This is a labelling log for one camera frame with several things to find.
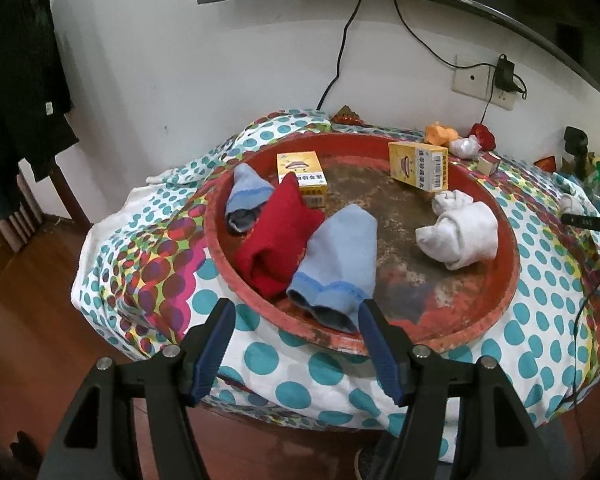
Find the light blue sock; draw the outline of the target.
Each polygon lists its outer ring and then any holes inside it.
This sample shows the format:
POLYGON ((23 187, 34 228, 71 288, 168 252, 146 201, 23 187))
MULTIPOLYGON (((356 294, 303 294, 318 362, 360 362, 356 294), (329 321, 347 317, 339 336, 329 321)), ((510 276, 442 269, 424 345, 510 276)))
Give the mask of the light blue sock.
POLYGON ((377 220, 357 204, 326 219, 313 233, 287 296, 317 322, 358 332, 358 308, 376 285, 377 220))

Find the white sock ball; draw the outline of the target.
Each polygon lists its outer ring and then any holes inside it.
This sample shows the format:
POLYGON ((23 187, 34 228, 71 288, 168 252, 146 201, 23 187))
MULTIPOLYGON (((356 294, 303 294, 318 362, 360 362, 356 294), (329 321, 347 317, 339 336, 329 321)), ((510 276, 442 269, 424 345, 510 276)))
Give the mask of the white sock ball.
POLYGON ((496 257, 498 219, 485 203, 472 203, 442 212, 435 224, 415 230, 415 240, 426 256, 460 270, 496 257))

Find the yellow box with barcode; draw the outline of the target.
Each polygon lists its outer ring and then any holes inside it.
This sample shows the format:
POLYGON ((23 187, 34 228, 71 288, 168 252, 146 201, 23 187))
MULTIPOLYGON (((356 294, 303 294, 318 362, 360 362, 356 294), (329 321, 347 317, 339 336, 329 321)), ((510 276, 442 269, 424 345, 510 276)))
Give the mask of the yellow box with barcode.
POLYGON ((437 193, 449 185, 449 152, 443 146, 389 142, 390 177, 418 190, 437 193))

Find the yellow box with cartoon face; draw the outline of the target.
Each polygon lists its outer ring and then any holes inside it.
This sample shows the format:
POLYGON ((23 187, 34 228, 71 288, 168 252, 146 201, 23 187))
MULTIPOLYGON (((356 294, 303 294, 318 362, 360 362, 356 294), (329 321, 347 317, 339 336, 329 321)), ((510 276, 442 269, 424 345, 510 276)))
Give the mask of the yellow box with cartoon face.
POLYGON ((317 209, 326 207, 328 183, 314 151, 277 154, 276 164, 279 183, 287 174, 294 174, 306 204, 317 209))

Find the polka dot bed sheet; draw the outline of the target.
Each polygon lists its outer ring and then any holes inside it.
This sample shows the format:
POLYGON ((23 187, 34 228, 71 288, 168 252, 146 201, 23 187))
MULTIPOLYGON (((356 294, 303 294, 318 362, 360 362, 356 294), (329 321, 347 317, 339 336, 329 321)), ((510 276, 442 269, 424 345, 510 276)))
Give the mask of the polka dot bed sheet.
POLYGON ((362 302, 446 358, 490 356, 531 421, 569 410, 600 379, 600 234, 560 174, 500 156, 494 174, 446 151, 448 185, 397 181, 408 130, 281 110, 149 178, 88 232, 70 297, 133 360, 177 344, 221 299, 235 328, 208 402, 312 429, 398 434, 362 341, 362 302))

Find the red sock in tray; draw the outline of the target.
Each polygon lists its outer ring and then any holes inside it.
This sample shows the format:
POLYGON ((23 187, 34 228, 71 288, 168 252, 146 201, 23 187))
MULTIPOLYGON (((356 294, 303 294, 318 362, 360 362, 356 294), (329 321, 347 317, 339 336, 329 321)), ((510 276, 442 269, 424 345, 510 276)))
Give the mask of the red sock in tray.
POLYGON ((286 174, 235 252, 242 279, 265 300, 283 295, 325 214, 310 208, 295 174, 286 174))

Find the round red tray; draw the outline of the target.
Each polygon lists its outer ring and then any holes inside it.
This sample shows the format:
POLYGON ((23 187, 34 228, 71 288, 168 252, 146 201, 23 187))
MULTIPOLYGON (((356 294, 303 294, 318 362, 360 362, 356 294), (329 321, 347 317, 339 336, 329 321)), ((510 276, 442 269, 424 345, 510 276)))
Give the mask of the round red tray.
POLYGON ((500 205, 462 165, 442 179, 468 195, 435 214, 430 193, 393 179, 382 136, 302 134, 262 148, 245 168, 275 185, 247 234, 227 222, 236 194, 225 171, 204 232, 228 287, 276 327, 362 354, 362 304, 412 341, 446 351, 486 332, 513 299, 517 244, 500 205))

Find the white rolled sock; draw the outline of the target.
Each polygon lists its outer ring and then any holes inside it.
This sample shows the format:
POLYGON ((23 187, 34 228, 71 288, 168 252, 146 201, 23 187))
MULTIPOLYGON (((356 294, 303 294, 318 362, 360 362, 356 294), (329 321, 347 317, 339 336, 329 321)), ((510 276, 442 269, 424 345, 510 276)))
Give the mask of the white rolled sock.
POLYGON ((442 191, 432 196, 431 209, 439 217, 440 214, 469 206, 473 202, 474 198, 463 191, 442 191))

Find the blue sock in tray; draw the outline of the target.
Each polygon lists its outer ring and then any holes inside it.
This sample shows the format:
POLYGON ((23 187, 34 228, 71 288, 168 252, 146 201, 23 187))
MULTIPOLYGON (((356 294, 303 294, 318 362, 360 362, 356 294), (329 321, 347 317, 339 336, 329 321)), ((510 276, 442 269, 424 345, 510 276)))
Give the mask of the blue sock in tray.
POLYGON ((233 232, 245 234, 258 220, 262 206, 274 192, 274 186, 248 164, 239 164, 235 168, 233 180, 225 205, 225 221, 233 232))

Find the small red gold box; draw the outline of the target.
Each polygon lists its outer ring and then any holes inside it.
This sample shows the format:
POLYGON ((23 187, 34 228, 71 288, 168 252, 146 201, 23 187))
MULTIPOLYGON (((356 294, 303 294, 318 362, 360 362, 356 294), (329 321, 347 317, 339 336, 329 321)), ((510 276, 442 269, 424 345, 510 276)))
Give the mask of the small red gold box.
POLYGON ((494 154, 492 152, 482 153, 478 157, 476 169, 478 172, 480 172, 480 174, 483 174, 486 177, 490 177, 492 176, 492 174, 495 174, 498 171, 498 168, 500 168, 501 161, 501 157, 497 154, 494 154))

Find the orange pig toy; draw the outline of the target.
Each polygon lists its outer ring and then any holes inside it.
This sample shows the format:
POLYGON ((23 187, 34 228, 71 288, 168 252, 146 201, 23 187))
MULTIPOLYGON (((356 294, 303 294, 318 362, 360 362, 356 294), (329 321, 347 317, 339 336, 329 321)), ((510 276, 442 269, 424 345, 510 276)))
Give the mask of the orange pig toy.
POLYGON ((452 127, 440 125, 438 122, 426 125, 424 142, 447 148, 451 142, 460 138, 460 134, 452 127))

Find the small red pouch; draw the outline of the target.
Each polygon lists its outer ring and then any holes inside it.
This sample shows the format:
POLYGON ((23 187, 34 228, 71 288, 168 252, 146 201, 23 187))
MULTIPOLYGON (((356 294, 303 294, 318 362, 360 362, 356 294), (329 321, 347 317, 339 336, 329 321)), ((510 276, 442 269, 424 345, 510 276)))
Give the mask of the small red pouch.
POLYGON ((478 143, 480 144, 480 148, 484 152, 492 152, 495 150, 495 136, 481 122, 473 124, 469 131, 469 134, 477 139, 478 143))

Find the red gold wrapper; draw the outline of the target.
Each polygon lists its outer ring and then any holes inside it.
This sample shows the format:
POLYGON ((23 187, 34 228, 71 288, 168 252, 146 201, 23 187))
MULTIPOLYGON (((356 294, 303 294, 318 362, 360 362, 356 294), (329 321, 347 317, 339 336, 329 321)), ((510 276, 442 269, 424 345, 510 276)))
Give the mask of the red gold wrapper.
POLYGON ((343 107, 338 110, 335 114, 332 115, 330 121, 333 124, 338 125, 346 125, 346 126, 364 126, 365 122, 360 117, 358 113, 355 113, 354 110, 351 110, 347 105, 343 105, 343 107))

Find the red envelope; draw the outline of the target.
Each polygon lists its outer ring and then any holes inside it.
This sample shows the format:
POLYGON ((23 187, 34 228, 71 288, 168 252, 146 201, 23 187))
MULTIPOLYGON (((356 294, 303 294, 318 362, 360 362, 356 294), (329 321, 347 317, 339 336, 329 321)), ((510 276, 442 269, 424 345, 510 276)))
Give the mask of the red envelope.
POLYGON ((554 155, 545 156, 536 160, 533 165, 546 172, 556 172, 557 162, 554 155))

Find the black power adapter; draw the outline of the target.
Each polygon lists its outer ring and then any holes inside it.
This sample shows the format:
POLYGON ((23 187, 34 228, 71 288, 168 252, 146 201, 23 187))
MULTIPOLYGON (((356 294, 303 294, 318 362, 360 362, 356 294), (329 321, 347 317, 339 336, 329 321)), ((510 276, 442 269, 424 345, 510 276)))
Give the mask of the black power adapter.
POLYGON ((514 81, 515 76, 515 64, 509 61, 505 54, 501 54, 498 57, 498 64, 494 70, 494 87, 504 92, 517 92, 518 86, 514 81))

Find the dark hanging clothes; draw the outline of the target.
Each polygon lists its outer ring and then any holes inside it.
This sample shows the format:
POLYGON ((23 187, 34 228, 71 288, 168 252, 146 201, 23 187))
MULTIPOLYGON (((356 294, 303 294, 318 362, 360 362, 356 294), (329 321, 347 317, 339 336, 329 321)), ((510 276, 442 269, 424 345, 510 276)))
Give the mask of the dark hanging clothes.
POLYGON ((35 180, 79 142, 50 0, 0 0, 0 220, 20 209, 19 163, 35 180))

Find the white wall socket plate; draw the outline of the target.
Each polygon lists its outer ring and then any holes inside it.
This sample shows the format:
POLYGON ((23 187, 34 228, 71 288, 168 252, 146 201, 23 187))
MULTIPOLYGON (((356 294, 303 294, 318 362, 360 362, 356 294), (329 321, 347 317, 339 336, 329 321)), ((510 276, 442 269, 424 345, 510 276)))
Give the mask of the white wall socket plate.
POLYGON ((471 60, 467 56, 457 55, 454 60, 456 69, 451 89, 462 96, 470 96, 483 102, 499 106, 503 110, 513 110, 517 103, 516 92, 505 92, 493 85, 495 68, 489 63, 471 60))

